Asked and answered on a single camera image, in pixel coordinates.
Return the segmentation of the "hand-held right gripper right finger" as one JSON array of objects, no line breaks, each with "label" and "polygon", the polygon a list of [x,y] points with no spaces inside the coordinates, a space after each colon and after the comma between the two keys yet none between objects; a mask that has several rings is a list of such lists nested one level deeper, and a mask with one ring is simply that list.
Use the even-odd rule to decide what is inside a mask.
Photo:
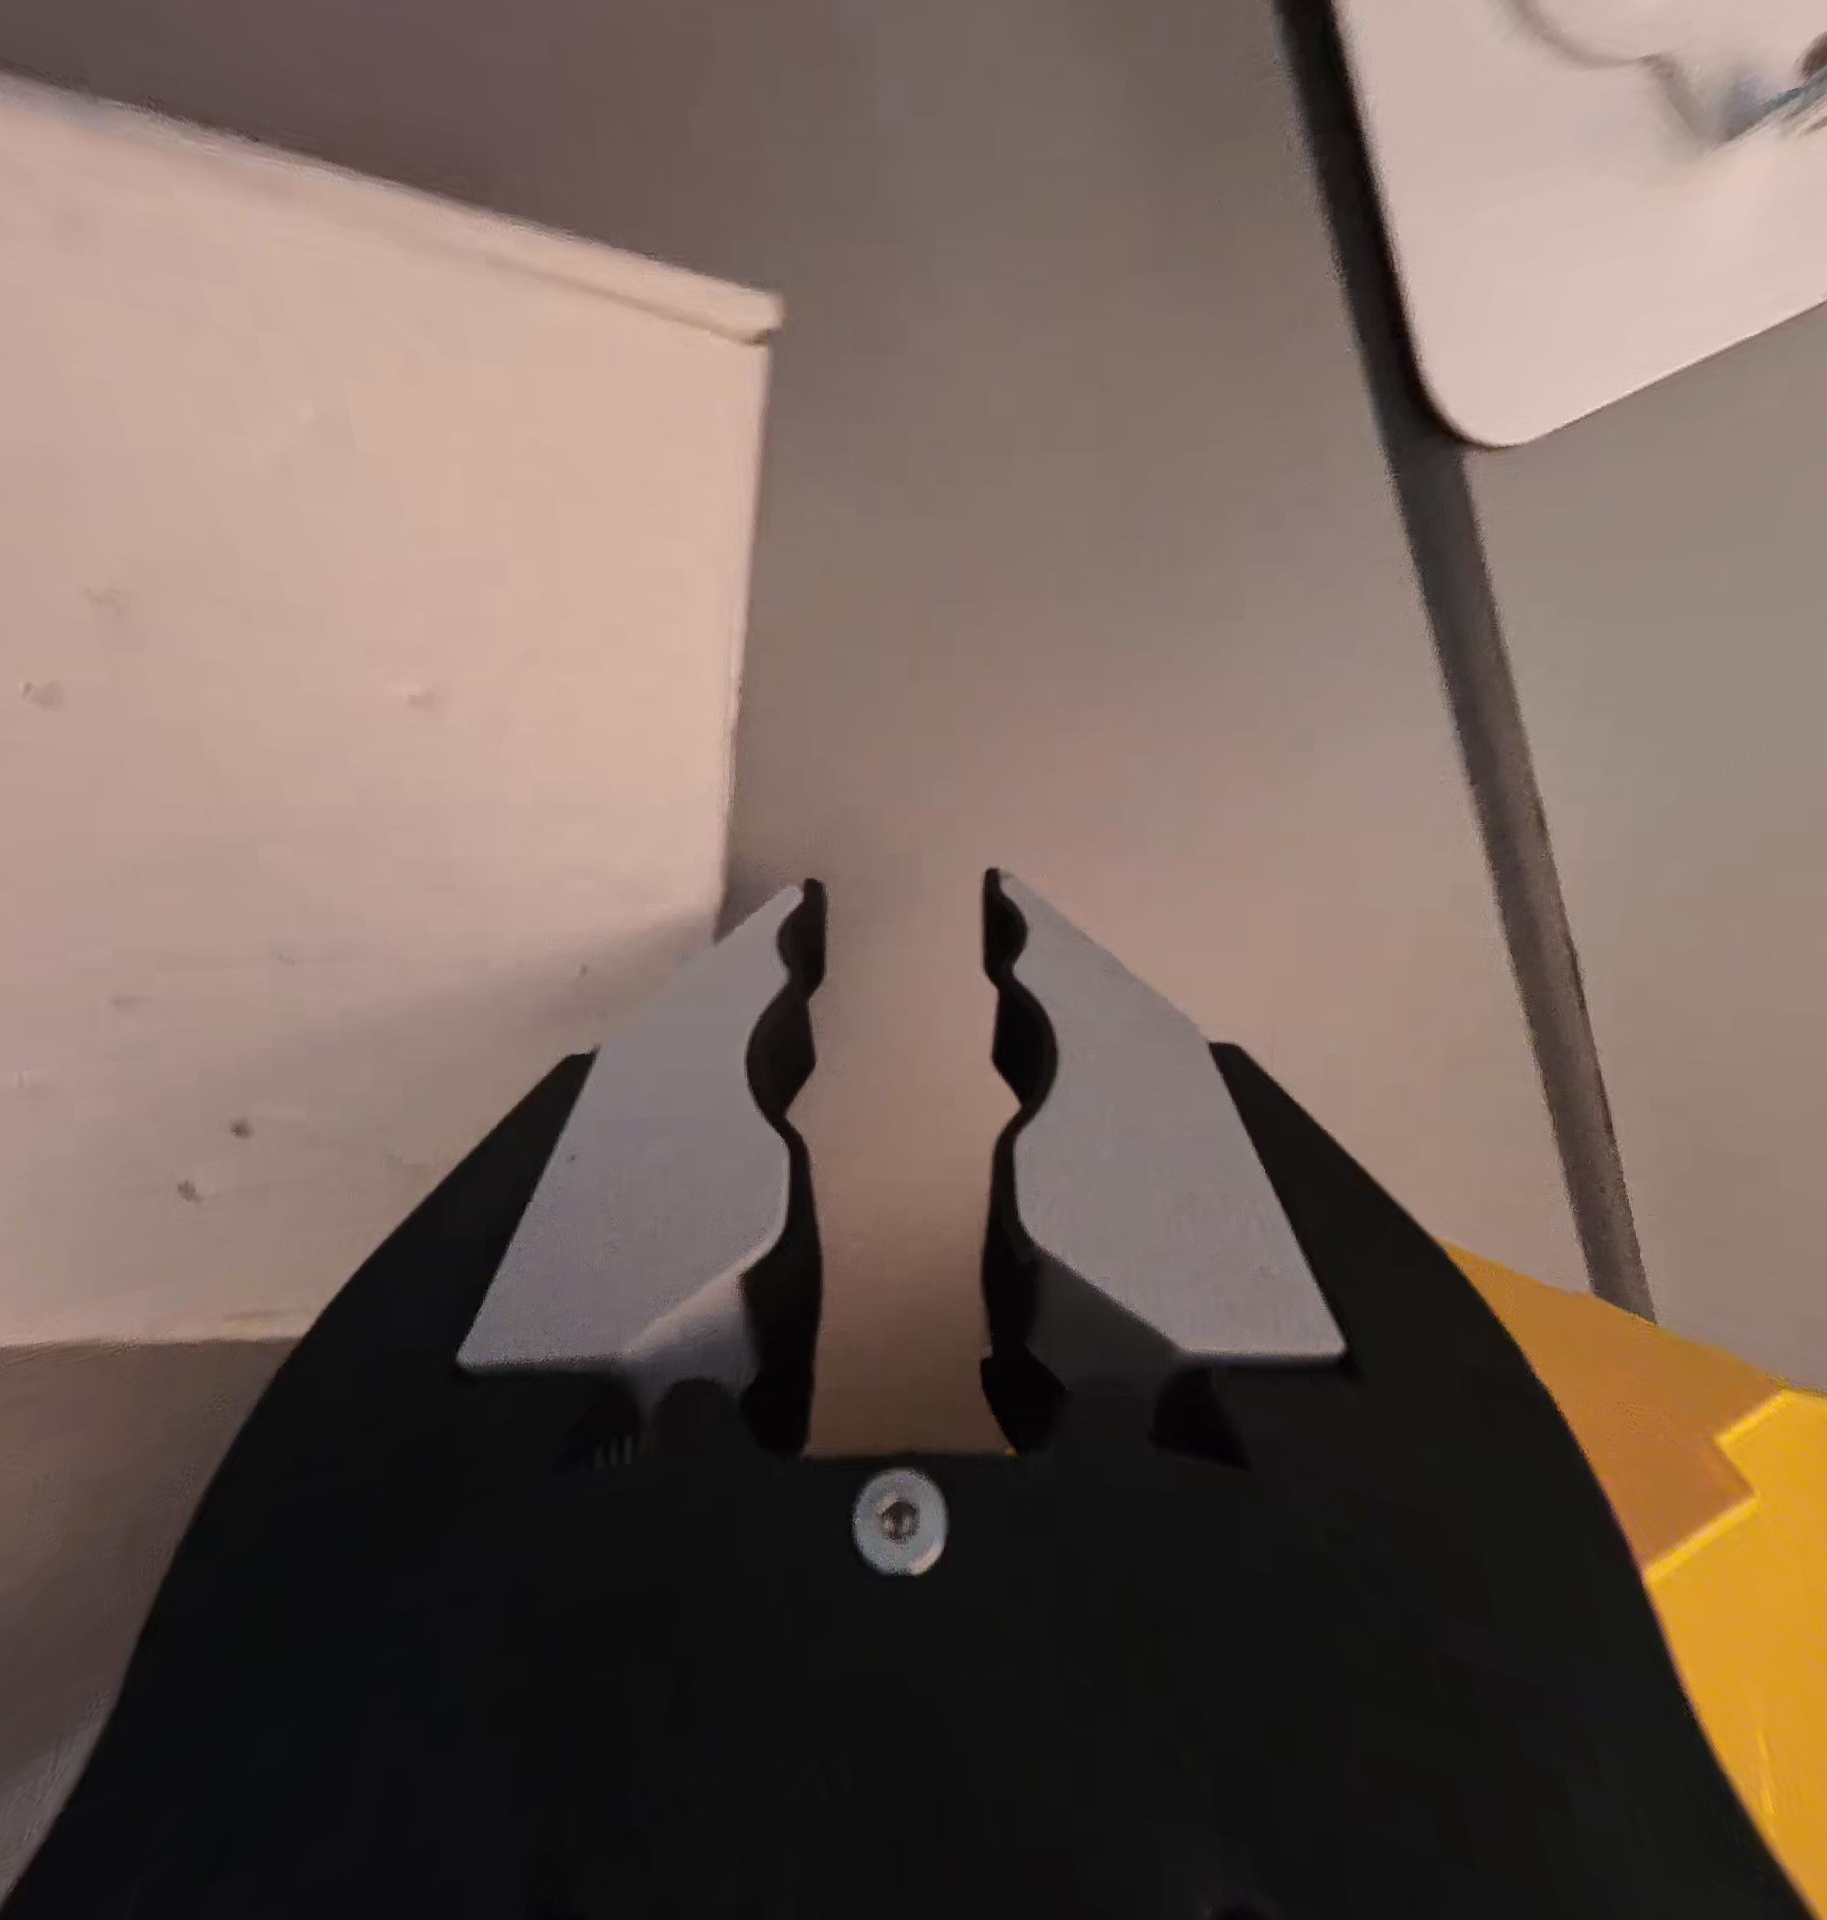
[{"label": "hand-held right gripper right finger", "polygon": [[1016,1100],[982,1249],[984,1397],[1014,1453],[1118,1388],[1152,1440],[1236,1456],[1222,1372],[1338,1368],[1346,1335],[1202,1028],[1020,876],[982,885]]}]

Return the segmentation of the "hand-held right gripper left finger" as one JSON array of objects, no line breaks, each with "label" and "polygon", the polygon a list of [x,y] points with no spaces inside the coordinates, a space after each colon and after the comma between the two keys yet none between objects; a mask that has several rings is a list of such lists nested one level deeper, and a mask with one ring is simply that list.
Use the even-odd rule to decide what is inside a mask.
[{"label": "hand-held right gripper left finger", "polygon": [[602,1044],[456,1353],[472,1378],[582,1376],[644,1419],[722,1388],[754,1440],[808,1440],[824,1310],[812,1163],[828,892],[784,886]]}]

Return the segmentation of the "white cardboard box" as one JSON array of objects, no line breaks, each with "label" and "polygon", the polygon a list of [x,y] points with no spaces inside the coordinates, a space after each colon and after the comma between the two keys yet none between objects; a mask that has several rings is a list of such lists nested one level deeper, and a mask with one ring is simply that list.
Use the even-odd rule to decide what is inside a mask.
[{"label": "white cardboard box", "polygon": [[780,328],[0,74],[0,1348],[300,1331],[708,938]]}]

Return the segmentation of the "yellow plastic bin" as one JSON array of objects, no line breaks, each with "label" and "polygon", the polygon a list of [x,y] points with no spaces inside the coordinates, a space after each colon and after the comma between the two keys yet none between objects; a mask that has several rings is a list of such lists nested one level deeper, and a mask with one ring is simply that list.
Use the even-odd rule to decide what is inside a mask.
[{"label": "yellow plastic bin", "polygon": [[1448,1246],[1550,1388],[1720,1764],[1827,1919],[1827,1395]]}]

